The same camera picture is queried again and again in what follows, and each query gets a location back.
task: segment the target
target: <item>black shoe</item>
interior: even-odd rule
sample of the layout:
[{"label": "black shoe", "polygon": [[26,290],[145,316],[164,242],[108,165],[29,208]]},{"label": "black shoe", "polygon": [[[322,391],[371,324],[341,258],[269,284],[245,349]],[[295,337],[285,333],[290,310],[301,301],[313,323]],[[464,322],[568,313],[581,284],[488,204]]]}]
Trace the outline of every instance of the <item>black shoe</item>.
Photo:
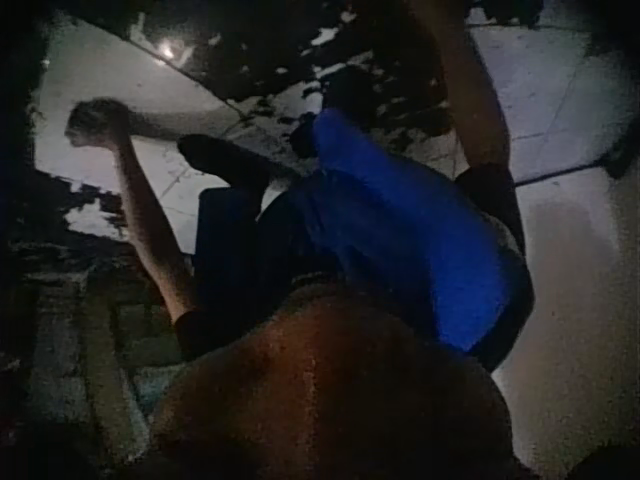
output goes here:
[{"label": "black shoe", "polygon": [[269,185],[269,160],[238,145],[207,135],[187,135],[178,140],[178,151],[187,163],[215,175],[232,187],[262,197]]}]

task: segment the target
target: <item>leg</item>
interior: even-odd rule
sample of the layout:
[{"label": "leg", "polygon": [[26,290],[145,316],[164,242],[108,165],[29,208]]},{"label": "leg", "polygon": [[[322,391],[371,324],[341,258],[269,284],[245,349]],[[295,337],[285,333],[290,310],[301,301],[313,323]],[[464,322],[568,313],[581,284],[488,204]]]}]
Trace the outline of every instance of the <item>leg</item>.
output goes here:
[{"label": "leg", "polygon": [[194,257],[198,300],[212,321],[224,322],[236,338],[254,325],[247,305],[253,297],[259,211],[255,196],[241,189],[200,195]]},{"label": "leg", "polygon": [[234,188],[262,198],[272,180],[294,181],[293,170],[228,141],[206,135],[187,135],[178,141],[178,150],[194,169],[222,178]]}]

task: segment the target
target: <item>floor tile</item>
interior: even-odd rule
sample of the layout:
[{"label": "floor tile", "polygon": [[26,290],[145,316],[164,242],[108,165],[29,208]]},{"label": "floor tile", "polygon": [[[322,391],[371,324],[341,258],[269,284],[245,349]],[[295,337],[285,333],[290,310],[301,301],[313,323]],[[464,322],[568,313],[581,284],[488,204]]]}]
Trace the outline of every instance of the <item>floor tile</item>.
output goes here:
[{"label": "floor tile", "polygon": [[194,254],[196,251],[196,232],[198,217],[179,212],[172,208],[165,208],[164,212],[183,253]]},{"label": "floor tile", "polygon": [[509,166],[516,182],[540,176],[538,158],[545,143],[544,135],[520,138],[511,142]]},{"label": "floor tile", "polygon": [[637,175],[592,169],[518,189],[537,301],[494,378],[516,453],[542,478],[637,426]]},{"label": "floor tile", "polygon": [[181,213],[197,215],[198,197],[203,190],[227,186],[228,184],[218,177],[189,168],[162,196],[160,203],[163,207]]},{"label": "floor tile", "polygon": [[624,55],[610,52],[584,60],[552,130],[596,129],[628,122],[638,113],[640,85]]},{"label": "floor tile", "polygon": [[486,27],[472,30],[513,138],[545,133],[584,55],[589,35]]},{"label": "floor tile", "polygon": [[604,154],[625,132],[625,124],[596,130],[550,133],[536,161],[536,174],[546,175],[588,165]]}]

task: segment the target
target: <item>tiled floor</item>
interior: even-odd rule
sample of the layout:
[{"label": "tiled floor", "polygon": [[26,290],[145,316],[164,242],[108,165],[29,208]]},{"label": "tiled floor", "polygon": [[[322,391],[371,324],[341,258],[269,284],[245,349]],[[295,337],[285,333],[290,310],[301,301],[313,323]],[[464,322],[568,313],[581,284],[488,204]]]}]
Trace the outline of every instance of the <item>tiled floor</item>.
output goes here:
[{"label": "tiled floor", "polygon": [[494,378],[518,455],[545,479],[601,445],[639,440],[638,173],[518,189],[536,307]]}]

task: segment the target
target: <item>hand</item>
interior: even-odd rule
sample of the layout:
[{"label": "hand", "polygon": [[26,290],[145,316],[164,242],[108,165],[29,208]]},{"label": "hand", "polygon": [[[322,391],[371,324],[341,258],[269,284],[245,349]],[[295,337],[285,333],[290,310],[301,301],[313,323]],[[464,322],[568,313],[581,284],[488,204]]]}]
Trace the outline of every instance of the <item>hand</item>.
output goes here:
[{"label": "hand", "polygon": [[116,151],[130,141],[129,109],[108,98],[80,102],[69,115],[65,136],[74,147]]}]

